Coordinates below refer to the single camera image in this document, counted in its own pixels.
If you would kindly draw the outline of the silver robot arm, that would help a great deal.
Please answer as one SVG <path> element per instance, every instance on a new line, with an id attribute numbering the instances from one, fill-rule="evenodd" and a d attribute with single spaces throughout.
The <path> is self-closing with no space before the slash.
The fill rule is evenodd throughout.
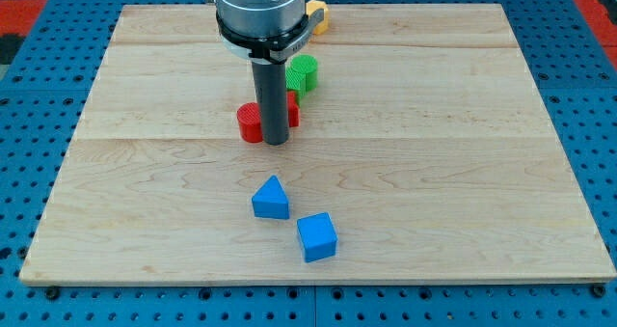
<path id="1" fill-rule="evenodd" d="M 219 35 L 234 55 L 260 65 L 282 64 L 298 53 L 325 20 L 306 0 L 204 0 L 215 8 Z"/>

